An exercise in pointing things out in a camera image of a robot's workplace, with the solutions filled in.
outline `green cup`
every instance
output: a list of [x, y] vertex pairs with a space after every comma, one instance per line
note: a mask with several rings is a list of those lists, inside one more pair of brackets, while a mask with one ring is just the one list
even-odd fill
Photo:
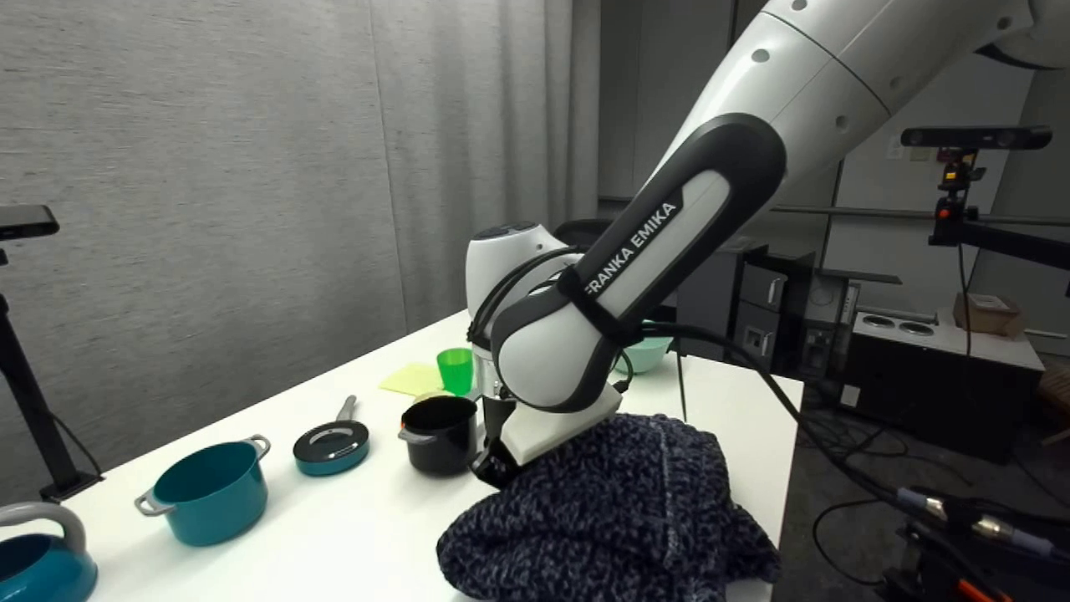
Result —
[[443, 388], [464, 397], [472, 394], [476, 359], [472, 349], [445, 349], [437, 355]]

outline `gray curtain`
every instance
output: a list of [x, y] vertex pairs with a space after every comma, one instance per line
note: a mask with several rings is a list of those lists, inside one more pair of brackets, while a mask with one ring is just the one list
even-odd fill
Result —
[[[54, 411], [116, 466], [461, 308], [476, 228], [593, 214], [597, 74], [586, 0], [0, 3], [0, 204], [64, 224], [0, 291]], [[42, 482], [0, 388], [0, 503]]]

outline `black mug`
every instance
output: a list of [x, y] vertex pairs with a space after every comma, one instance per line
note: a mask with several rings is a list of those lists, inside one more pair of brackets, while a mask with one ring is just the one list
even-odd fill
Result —
[[401, 414], [412, 469], [426, 476], [461, 476], [476, 457], [476, 402], [428, 397]]

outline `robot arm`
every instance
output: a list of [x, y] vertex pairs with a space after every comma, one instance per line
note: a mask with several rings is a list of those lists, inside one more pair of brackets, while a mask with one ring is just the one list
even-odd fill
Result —
[[1026, 0], [769, 0], [615, 224], [494, 314], [489, 349], [520, 407], [476, 471], [501, 486], [610, 417], [615, 352], [707, 253], [778, 188], [870, 136], [947, 62], [1029, 26]]

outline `blue knit sweater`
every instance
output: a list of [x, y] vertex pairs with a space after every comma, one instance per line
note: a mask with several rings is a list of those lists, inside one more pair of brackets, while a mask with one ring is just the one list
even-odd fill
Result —
[[620, 414], [472, 506], [437, 562], [472, 600], [724, 602], [733, 579], [773, 579], [777, 549], [733, 506], [711, 435]]

